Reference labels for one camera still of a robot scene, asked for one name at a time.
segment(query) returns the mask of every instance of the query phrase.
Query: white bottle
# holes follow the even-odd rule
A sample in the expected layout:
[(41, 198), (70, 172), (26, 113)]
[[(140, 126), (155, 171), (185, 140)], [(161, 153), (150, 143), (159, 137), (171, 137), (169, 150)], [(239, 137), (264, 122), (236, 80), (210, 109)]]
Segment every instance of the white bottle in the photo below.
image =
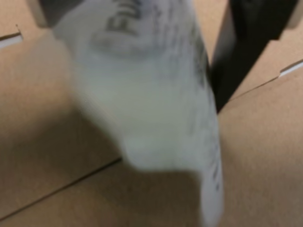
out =
[(73, 56), (77, 98), (141, 171), (201, 174), (204, 222), (223, 210), (207, 56), (190, 0), (86, 0), (56, 28)]

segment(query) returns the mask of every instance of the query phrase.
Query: cardboard box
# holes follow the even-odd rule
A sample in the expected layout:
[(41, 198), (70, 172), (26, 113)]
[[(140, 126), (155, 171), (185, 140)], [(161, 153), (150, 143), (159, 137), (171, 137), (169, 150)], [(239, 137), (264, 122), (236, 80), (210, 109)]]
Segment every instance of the cardboard box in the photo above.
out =
[(23, 0), (1, 2), (0, 12), (24, 36), (0, 50), (1, 219), (119, 156), (73, 105), (64, 48)]
[[(225, 4), (196, 0), (210, 55)], [(17, 23), (24, 41), (0, 50), (0, 226), (197, 226), (192, 176), (103, 169), (119, 155), (74, 107), (66, 51), (34, 25), (23, 0), (1, 9), (0, 34)], [(269, 45), (219, 116), (222, 227), (303, 225), (303, 70), (267, 83), (303, 58), (302, 29)]]
[[(231, 101), (220, 114), (221, 227), (303, 225), (302, 86), (299, 70)], [(117, 164), (1, 227), (196, 227), (197, 189), (187, 174), (140, 174)]]

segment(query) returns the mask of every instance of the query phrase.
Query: black object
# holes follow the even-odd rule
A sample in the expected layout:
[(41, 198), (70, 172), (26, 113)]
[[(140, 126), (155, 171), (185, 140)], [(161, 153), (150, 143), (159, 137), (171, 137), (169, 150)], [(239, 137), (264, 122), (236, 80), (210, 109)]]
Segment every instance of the black object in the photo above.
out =
[(70, 10), (84, 0), (38, 0), (48, 27), (54, 27)]
[(211, 66), (220, 112), (268, 42), (279, 39), (298, 0), (230, 0)]

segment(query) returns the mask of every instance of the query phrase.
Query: brown cardboard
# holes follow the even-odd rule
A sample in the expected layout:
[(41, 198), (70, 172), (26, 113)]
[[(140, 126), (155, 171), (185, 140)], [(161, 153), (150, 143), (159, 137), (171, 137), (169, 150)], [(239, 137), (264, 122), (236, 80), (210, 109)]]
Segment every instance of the brown cardboard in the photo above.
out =
[[(302, 226), (303, 70), (231, 101), (219, 116), (226, 209), (221, 227)], [(3, 221), (2, 227), (198, 226), (187, 174), (117, 164)]]
[(222, 227), (303, 225), (303, 69), (228, 103), (219, 116)]
[(118, 164), (3, 221), (1, 227), (198, 227), (199, 190), (187, 174)]
[(0, 219), (118, 158), (74, 107), (68, 54), (44, 32), (0, 52)]
[[(37, 41), (40, 32), (47, 31), (36, 31), (22, 2), (5, 1), (14, 19), (24, 17), (19, 27), (26, 35), (23, 43), (0, 52), (0, 219), (118, 157), (99, 130), (75, 110), (67, 86), (68, 56), (51, 35)], [(218, 23), (225, 4), (212, 2), (197, 8), (205, 12), (199, 16), (205, 16), (200, 20), (209, 23), (209, 30), (208, 21)], [(23, 32), (27, 26), (32, 33)], [(302, 58), (302, 27), (271, 44), (219, 117), (226, 188), (222, 227), (302, 226), (303, 72), (239, 97)], [(212, 42), (210, 51), (214, 34), (205, 38)], [(18, 56), (22, 60), (15, 62)], [(197, 193), (194, 180), (185, 175), (148, 176), (115, 166), (0, 226), (197, 226)]]

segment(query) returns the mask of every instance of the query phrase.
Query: cardboard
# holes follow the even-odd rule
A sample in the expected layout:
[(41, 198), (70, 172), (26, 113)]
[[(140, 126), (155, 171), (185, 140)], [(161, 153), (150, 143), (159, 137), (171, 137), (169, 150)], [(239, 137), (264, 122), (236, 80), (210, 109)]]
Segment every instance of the cardboard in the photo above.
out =
[(192, 176), (143, 174), (117, 164), (1, 222), (1, 227), (197, 227)]
[[(219, 116), (226, 210), (220, 227), (303, 225), (303, 70), (231, 101)], [(1, 227), (198, 226), (187, 174), (116, 164), (4, 220)]]
[[(196, 0), (210, 55), (225, 4)], [(139, 174), (117, 164), (70, 186), (119, 155), (74, 107), (64, 47), (35, 26), (25, 1), (0, 6), (7, 9), (0, 34), (18, 24), (25, 38), (0, 51), (0, 226), (197, 226), (198, 188), (189, 175)], [(255, 89), (302, 59), (302, 29), (301, 22), (268, 46), (219, 116), (222, 227), (303, 224), (303, 71)]]
[(303, 225), (303, 69), (229, 102), (219, 116), (222, 227)]
[[(20, 30), (34, 33), (14, 2)], [(0, 51), (0, 219), (119, 157), (75, 108), (69, 56), (43, 33), (23, 32), (24, 42)]]

